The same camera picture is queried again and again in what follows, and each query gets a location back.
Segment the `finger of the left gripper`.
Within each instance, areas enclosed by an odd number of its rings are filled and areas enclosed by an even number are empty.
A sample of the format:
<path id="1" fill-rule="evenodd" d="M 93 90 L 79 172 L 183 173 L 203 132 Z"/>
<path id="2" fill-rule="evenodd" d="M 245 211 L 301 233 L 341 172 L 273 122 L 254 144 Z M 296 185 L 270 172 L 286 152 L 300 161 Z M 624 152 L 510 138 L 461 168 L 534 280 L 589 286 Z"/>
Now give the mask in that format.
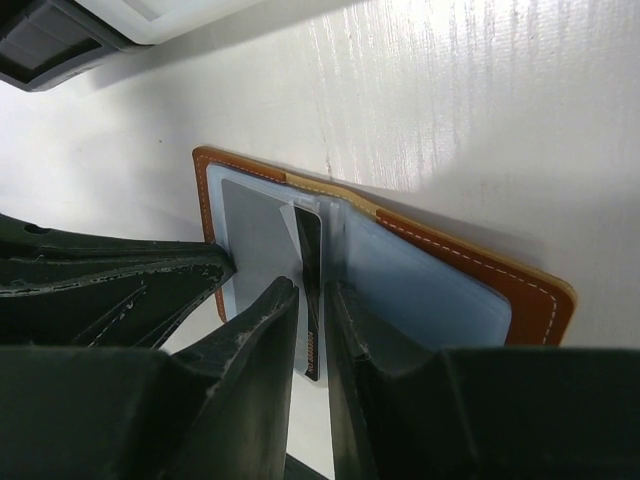
<path id="1" fill-rule="evenodd" d="M 161 347 L 234 274 L 215 243 L 133 240 L 1 218 L 1 343 Z"/>

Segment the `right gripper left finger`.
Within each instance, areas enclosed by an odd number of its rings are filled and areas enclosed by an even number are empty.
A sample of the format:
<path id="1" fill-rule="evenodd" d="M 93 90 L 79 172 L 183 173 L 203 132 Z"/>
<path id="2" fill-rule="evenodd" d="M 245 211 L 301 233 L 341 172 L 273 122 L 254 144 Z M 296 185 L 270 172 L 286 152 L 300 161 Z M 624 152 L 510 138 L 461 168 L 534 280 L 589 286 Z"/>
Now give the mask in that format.
<path id="1" fill-rule="evenodd" d="M 280 479 L 299 290 L 280 277 L 176 354 L 6 346 L 5 479 Z"/>

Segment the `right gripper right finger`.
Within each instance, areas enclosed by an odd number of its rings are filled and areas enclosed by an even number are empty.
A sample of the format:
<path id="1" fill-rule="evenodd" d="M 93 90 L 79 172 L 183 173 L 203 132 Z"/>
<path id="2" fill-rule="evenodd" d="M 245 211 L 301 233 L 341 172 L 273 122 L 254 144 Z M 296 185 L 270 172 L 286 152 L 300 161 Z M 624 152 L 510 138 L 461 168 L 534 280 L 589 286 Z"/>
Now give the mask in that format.
<path id="1" fill-rule="evenodd" d="M 325 290 L 339 479 L 635 479 L 639 354 L 426 349 Z"/>

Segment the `dark card pocket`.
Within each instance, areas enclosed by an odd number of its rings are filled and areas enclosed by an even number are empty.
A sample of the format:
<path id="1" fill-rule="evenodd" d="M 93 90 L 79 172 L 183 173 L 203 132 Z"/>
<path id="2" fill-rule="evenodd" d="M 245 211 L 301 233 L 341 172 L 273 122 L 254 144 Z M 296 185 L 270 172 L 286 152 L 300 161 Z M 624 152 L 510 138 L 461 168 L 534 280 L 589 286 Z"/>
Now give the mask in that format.
<path id="1" fill-rule="evenodd" d="M 221 181 L 224 239 L 236 273 L 223 290 L 228 319 L 245 311 L 274 279 L 284 276 L 299 289 L 294 368 L 312 381 L 321 377 L 320 216 L 313 205 L 272 195 L 231 179 Z"/>

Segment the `black white three-bin tray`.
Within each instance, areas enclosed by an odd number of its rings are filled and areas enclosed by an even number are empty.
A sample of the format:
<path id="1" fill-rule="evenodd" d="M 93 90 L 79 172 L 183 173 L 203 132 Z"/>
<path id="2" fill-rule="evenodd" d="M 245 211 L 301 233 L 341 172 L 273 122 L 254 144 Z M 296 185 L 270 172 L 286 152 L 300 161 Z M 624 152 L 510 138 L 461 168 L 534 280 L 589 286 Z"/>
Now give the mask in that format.
<path id="1" fill-rule="evenodd" d="M 1 3 L 1 81 L 49 90 L 131 53 L 241 11 L 252 1 L 23 0 Z"/>

